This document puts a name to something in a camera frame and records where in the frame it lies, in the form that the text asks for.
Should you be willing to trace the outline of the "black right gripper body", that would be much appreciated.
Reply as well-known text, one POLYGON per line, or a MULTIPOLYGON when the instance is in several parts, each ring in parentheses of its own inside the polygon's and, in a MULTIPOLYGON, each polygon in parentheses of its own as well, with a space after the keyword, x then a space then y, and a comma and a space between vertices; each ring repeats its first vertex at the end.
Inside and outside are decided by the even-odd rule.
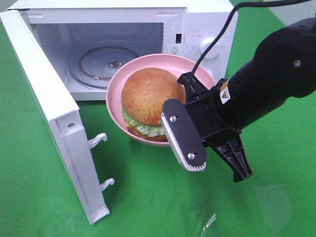
POLYGON ((241 129, 229 123, 217 106, 216 93, 218 88, 212 87, 205 95, 207 103, 186 103, 188 111, 204 147, 222 145, 224 142, 241 134, 241 129))

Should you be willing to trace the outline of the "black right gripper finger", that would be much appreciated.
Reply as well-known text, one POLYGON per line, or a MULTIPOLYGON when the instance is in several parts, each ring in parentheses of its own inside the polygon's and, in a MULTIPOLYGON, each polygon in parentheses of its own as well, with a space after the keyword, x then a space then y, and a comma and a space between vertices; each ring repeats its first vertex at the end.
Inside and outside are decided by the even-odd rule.
POLYGON ((204 95, 209 91, 194 75, 193 72, 181 74, 177 82, 184 86, 186 93, 186 103, 203 102, 207 103, 204 95))
POLYGON ((222 145, 212 146, 212 149, 231 168, 234 182, 243 181, 253 175, 240 135, 222 145))

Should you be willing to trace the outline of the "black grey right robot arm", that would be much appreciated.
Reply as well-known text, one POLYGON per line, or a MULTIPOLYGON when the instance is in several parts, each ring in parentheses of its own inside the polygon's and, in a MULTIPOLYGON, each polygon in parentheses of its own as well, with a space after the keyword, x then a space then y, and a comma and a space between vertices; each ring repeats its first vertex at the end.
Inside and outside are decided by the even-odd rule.
POLYGON ((283 105, 316 89, 316 20, 307 18, 266 37, 251 61, 229 79, 207 89, 191 73, 178 82, 187 90, 186 108, 204 146, 232 169, 233 180, 252 175, 241 131, 283 105))

